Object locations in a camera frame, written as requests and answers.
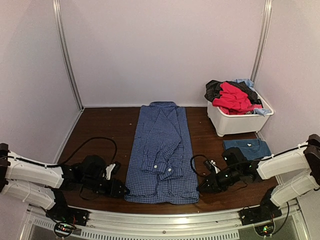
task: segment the white plastic basket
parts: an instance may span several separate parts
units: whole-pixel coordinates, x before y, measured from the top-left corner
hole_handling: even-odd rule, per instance
[[[223,113],[220,107],[212,106],[212,102],[208,101],[207,113],[215,127],[216,134],[219,137],[223,137],[226,134],[260,131],[269,117],[275,112],[259,94],[258,97],[261,99],[263,107],[269,109],[271,113],[265,116],[259,114],[228,115]]]

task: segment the wooden floor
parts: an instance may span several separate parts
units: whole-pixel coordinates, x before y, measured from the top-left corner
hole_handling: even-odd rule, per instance
[[[118,145],[116,161],[122,164],[121,169],[115,178],[126,182],[126,175],[134,142],[136,126],[139,117],[139,107],[126,108],[87,108],[75,126],[60,158],[60,162],[65,160],[82,142],[91,137],[103,136],[113,138]],[[204,154],[210,159],[214,159],[216,164],[224,168],[226,164],[221,157],[223,140],[255,138],[254,133],[244,133],[226,135],[218,137],[210,119],[207,116],[205,107],[187,107],[187,120],[190,131],[193,154]],[[85,145],[68,164],[81,162],[87,155],[96,154],[105,159],[111,160],[114,152],[112,143],[104,140],[93,140]],[[207,173],[203,165],[203,159],[196,162],[199,173]],[[203,213],[246,206],[258,205],[266,190],[275,186],[275,178],[260,183],[253,183],[248,187],[243,187],[243,183],[237,183],[230,187],[228,191],[218,194],[201,194],[199,202],[188,205],[173,205],[170,203],[142,204],[127,202],[124,199],[115,199],[100,196],[95,200],[86,201],[79,197],[79,191],[65,191],[65,197],[70,206],[102,210],[119,213],[134,214],[183,214],[183,213]],[[93,198],[91,192],[83,193],[88,198]]]

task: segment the black cable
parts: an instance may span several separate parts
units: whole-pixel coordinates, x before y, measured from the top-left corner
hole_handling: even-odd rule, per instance
[[[285,219],[284,219],[284,221],[283,221],[282,225],[279,227],[279,229],[278,229],[277,231],[273,232],[273,233],[272,233],[272,235],[277,234],[277,233],[278,233],[278,232],[279,232],[279,231],[284,227],[285,223],[286,223],[286,222],[287,222],[287,220],[288,220],[289,212],[290,212],[289,202],[286,202],[286,205],[288,206],[288,212],[286,213],[286,217],[285,217]]]
[[[237,192],[237,191],[240,190],[240,189],[245,189],[246,187],[248,187],[248,183],[246,183],[246,182],[244,182],[244,181],[242,181],[242,182],[245,184],[245,186],[241,186],[241,187],[239,187],[237,190],[232,191],[231,193],[235,193],[235,192]]]
[[[270,159],[272,159],[272,158],[275,158],[275,157],[277,157],[277,156],[279,156],[279,155],[286,154],[286,153],[291,152],[291,151],[293,151],[293,150],[297,150],[297,149],[299,149],[299,148],[304,148],[304,147],[308,147],[308,146],[310,146],[310,145],[306,144],[306,145],[302,145],[302,146],[296,146],[296,147],[294,147],[294,148],[291,148],[291,149],[285,150],[285,151],[283,151],[283,152],[277,153],[276,155],[271,156],[271,157],[268,157],[268,158],[266,158],[266,159],[253,160],[253,161],[256,161],[256,162],[257,162],[257,161],[259,161],[259,162],[267,161],[267,160],[270,160]]]
[[[100,194],[98,193],[96,197],[86,198],[86,197],[82,196],[83,190],[84,190],[84,185],[81,186],[80,191],[79,191],[79,197],[82,198],[83,200],[93,201],[93,200],[96,200],[98,197],[100,197]]]
[[[63,162],[59,163],[59,164],[53,164],[53,165],[47,165],[47,164],[43,164],[43,163],[39,163],[39,162],[35,162],[35,161],[32,161],[32,160],[28,160],[28,159],[24,159],[22,157],[17,157],[16,159],[21,161],[21,162],[25,162],[25,163],[28,163],[28,164],[33,164],[33,165],[37,165],[37,166],[40,166],[40,167],[44,167],[44,168],[58,168],[58,167],[61,167],[63,166],[64,164],[66,164],[68,161],[70,161],[70,159],[72,159],[72,157],[84,146],[86,145],[88,142],[92,141],[92,140],[95,140],[95,139],[104,139],[104,140],[108,140],[110,142],[113,143],[114,145],[114,154],[112,156],[112,159],[111,159],[111,163],[113,163],[113,161],[115,160],[116,158],[116,155],[117,155],[117,151],[118,151],[118,147],[117,147],[117,143],[116,141],[114,141],[113,139],[109,138],[109,137],[105,137],[105,136],[95,136],[95,137],[91,137],[89,138],[88,140],[84,141],[76,150],[73,151],[73,153]],[[12,158],[14,159],[13,156],[3,156],[1,157],[1,159],[4,159],[4,158]]]
[[[206,159],[207,161],[209,161],[209,162],[210,162],[210,160],[209,160],[205,155],[203,155],[203,154],[194,155],[194,156],[190,159],[190,166],[191,166],[192,171],[195,172],[195,174],[197,174],[199,177],[205,178],[205,177],[207,177],[208,175],[202,175],[202,174],[198,173],[198,172],[196,171],[196,169],[194,168],[194,165],[196,165],[196,163],[194,163],[194,165],[193,165],[193,159],[195,159],[195,158],[197,158],[197,157],[205,158],[205,159]],[[220,169],[217,165],[213,164],[213,166],[215,166],[217,169],[219,169],[219,170],[221,171],[221,169]]]
[[[44,212],[45,212],[45,215],[48,216],[52,221],[54,221],[56,224],[58,223],[56,220],[54,220],[50,214],[47,212],[47,210],[45,210],[42,206],[40,207]]]
[[[113,140],[112,138],[109,138],[109,137],[105,137],[105,136],[94,136],[94,137],[91,137],[89,138],[88,140],[84,141],[76,150],[73,151],[73,153],[71,153],[71,155],[63,162],[57,164],[57,165],[64,165],[66,164],[70,159],[72,159],[72,157],[84,146],[86,145],[88,142],[92,141],[92,140],[95,140],[95,139],[103,139],[103,140],[108,140],[110,142],[113,143],[114,145],[114,154],[112,156],[112,159],[111,159],[111,162],[110,164],[112,164],[116,158],[116,155],[117,155],[117,152],[118,152],[118,147],[117,147],[117,143],[115,140]]]

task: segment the robotic arm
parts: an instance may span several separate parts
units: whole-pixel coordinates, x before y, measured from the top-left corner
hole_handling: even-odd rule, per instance
[[[106,165],[97,155],[74,165],[45,164],[9,151],[9,146],[1,143],[0,194],[41,207],[56,221],[85,226],[88,211],[69,207],[62,190],[82,184],[95,193],[122,198],[129,190],[120,180],[111,178],[120,166],[118,162]]]
[[[316,134],[310,135],[306,142],[296,148],[261,160],[248,161],[237,147],[227,149],[222,157],[227,167],[219,172],[205,161],[204,164],[211,174],[199,185],[200,192],[220,193],[238,181],[255,183],[276,175],[302,170],[283,185],[269,189],[260,206],[241,210],[243,225],[267,221],[271,215],[279,217],[280,206],[320,187],[320,137]]]

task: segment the light blue cloth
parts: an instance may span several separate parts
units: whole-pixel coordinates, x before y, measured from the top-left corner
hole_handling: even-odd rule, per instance
[[[186,109],[174,102],[142,106],[126,176],[129,202],[194,204],[199,200],[197,175]]]
[[[266,108],[255,108],[253,110],[253,112],[255,114],[259,114],[259,115],[267,115],[267,114],[270,114],[271,113],[271,110],[270,109],[266,109]]]
[[[259,138],[225,140],[223,141],[223,147],[225,150],[232,147],[239,148],[249,161],[271,156],[271,152],[267,143]]]
[[[236,80],[234,80],[234,82],[236,83],[241,83],[241,82],[244,82],[245,85],[247,85],[252,91],[256,91],[254,89],[254,82],[251,81],[249,78],[237,78]]]

